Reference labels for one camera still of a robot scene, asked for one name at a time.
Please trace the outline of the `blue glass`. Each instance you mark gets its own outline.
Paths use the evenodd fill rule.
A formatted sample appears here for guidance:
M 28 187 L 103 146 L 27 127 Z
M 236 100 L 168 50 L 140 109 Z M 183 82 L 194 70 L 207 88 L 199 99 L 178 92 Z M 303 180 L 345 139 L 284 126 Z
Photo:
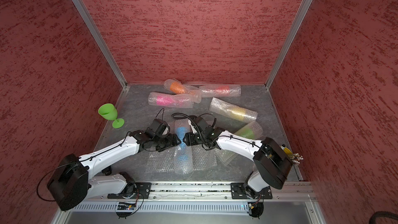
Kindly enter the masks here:
M 181 141 L 174 155 L 174 171 L 178 175 L 186 175 L 194 171 L 192 149 L 183 142 L 183 138 L 189 132 L 191 132 L 191 126 L 188 119 L 175 121 L 175 134 Z

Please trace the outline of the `clear bubble wrap sheet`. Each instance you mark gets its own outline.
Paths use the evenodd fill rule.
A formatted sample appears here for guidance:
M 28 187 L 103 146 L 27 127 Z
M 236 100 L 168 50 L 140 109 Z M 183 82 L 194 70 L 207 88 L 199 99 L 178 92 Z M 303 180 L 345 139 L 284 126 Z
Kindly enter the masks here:
M 190 146 L 193 154 L 194 171 L 204 171 L 217 165 L 217 159 L 213 150 L 207 151 L 201 145 Z M 147 173 L 171 173 L 174 172 L 174 155 L 177 146 L 162 152 L 150 153 L 146 170 Z

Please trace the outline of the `light green wine glass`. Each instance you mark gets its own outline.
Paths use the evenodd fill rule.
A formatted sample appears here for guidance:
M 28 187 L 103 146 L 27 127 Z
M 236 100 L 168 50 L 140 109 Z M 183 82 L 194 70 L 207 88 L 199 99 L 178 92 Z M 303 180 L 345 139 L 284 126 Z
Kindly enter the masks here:
M 118 111 L 111 103 L 100 106 L 97 112 L 104 119 L 112 121 L 112 127 L 115 129 L 119 129 L 124 125 L 124 119 L 118 117 Z

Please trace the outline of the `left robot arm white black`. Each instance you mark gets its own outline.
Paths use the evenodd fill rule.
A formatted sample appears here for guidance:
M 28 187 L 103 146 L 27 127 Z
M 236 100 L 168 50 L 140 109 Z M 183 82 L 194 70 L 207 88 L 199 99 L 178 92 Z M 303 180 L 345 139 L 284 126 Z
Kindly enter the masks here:
M 137 198 L 139 190 L 135 180 L 126 172 L 113 174 L 112 165 L 142 151 L 162 152 L 180 143 L 165 121 L 154 119 L 145 131 L 129 131 L 124 139 L 101 150 L 80 157 L 65 156 L 51 171 L 47 189 L 62 211 L 98 196 Z

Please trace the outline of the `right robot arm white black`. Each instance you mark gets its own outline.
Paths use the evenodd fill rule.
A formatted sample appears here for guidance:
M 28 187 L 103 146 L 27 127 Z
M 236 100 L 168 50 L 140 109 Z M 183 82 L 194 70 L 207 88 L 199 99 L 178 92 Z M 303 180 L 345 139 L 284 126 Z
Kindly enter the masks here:
M 255 169 L 244 183 L 247 192 L 257 194 L 267 187 L 283 188 L 293 161 L 273 139 L 247 139 L 223 128 L 214 128 L 202 117 L 189 118 L 188 124 L 192 131 L 184 136 L 187 146 L 231 151 L 254 163 Z

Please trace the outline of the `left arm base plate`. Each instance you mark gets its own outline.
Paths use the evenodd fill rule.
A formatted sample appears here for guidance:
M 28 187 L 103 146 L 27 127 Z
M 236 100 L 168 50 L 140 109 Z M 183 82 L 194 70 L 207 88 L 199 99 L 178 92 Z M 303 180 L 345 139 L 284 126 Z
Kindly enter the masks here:
M 119 194 L 108 194 L 108 199 L 148 199 L 152 183 L 128 183 Z

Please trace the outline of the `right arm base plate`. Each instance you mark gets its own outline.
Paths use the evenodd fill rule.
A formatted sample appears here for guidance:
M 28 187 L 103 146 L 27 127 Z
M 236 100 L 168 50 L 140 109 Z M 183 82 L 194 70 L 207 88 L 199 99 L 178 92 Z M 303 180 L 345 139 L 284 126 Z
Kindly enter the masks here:
M 245 183 L 231 183 L 232 199 L 252 199 L 252 200 L 269 200 L 272 199 L 272 192 L 270 186 L 263 188 L 260 192 L 251 189 Z

